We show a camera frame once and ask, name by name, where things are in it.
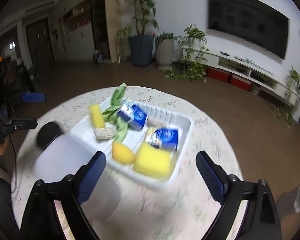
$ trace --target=red storage box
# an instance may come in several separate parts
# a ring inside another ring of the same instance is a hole
[[[232,75],[230,79],[230,84],[242,88],[244,90],[250,91],[252,82],[237,75]]]
[[[223,82],[228,82],[230,73],[221,69],[208,68],[207,76],[210,78],[218,79]]]

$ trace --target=blue and white box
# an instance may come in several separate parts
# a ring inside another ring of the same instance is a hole
[[[118,111],[124,121],[135,130],[141,130],[147,119],[147,114],[137,105],[134,105],[130,98],[126,98]]]
[[[150,127],[146,133],[145,142],[157,149],[178,149],[179,131],[176,129]]]

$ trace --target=brown floor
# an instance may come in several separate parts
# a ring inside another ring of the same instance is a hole
[[[123,82],[150,87],[191,102],[215,120],[232,145],[245,180],[266,179],[275,201],[300,184],[300,125],[294,122],[288,128],[264,99],[229,83],[211,78],[207,83],[172,80],[154,65],[142,68],[129,63],[57,65],[43,75],[43,80],[46,102],[18,106],[19,117],[39,118],[72,97]],[[25,135],[13,135],[18,149]],[[282,221],[283,239],[291,239],[299,227],[300,213],[286,217]]]

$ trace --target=black cable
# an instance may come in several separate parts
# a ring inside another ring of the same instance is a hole
[[[17,188],[17,152],[16,152],[16,149],[14,148],[14,145],[13,145],[13,142],[12,142],[12,139],[11,139],[10,135],[9,135],[9,139],[10,139],[12,149],[13,149],[13,152],[14,152],[14,172],[15,172],[15,175],[14,175],[14,189],[11,191],[11,193],[14,193],[14,191]]]

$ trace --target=television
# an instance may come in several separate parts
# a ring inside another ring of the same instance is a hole
[[[209,0],[210,29],[257,44],[284,59],[289,19],[258,0]]]

